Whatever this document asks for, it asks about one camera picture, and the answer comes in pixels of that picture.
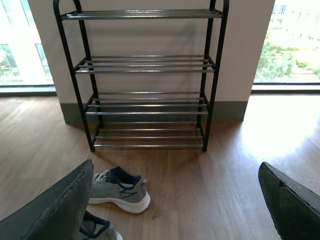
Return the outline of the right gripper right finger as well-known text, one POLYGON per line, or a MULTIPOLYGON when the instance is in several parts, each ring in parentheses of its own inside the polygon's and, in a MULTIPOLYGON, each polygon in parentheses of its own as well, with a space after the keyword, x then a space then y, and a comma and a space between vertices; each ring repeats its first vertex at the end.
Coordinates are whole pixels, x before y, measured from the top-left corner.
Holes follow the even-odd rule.
POLYGON ((258 181, 275 229, 282 240, 320 238, 320 196, 267 162, 258 181))

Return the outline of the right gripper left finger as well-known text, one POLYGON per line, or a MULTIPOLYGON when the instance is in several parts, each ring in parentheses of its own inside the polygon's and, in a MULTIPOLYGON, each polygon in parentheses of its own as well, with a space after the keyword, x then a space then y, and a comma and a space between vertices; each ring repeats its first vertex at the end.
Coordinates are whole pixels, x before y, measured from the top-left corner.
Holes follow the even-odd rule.
POLYGON ((90 159, 0 222, 2 240, 74 240, 93 180, 90 159))

